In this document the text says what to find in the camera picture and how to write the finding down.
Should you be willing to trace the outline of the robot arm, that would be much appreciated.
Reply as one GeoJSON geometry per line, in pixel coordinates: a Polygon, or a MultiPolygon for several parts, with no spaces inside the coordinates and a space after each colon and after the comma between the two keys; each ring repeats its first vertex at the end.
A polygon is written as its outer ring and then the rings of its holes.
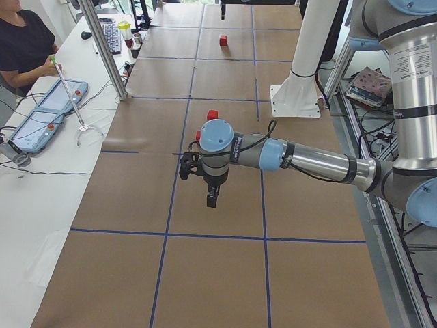
{"type": "Polygon", "coordinates": [[[389,53],[398,157],[358,159],[292,141],[244,135],[222,120],[200,130],[197,173],[216,205],[231,164],[263,171],[293,168],[382,198],[427,226],[436,225],[436,2],[355,1],[351,36],[389,53]]]}

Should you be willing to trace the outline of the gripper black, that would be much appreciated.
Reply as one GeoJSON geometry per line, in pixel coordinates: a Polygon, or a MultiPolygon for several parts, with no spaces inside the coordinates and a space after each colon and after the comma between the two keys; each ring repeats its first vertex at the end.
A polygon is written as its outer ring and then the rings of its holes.
{"type": "Polygon", "coordinates": [[[228,171],[218,176],[214,176],[211,174],[204,174],[203,179],[209,185],[208,193],[206,197],[207,207],[209,208],[216,207],[217,198],[219,196],[218,186],[224,184],[227,180],[227,177],[228,177],[228,171]]]}

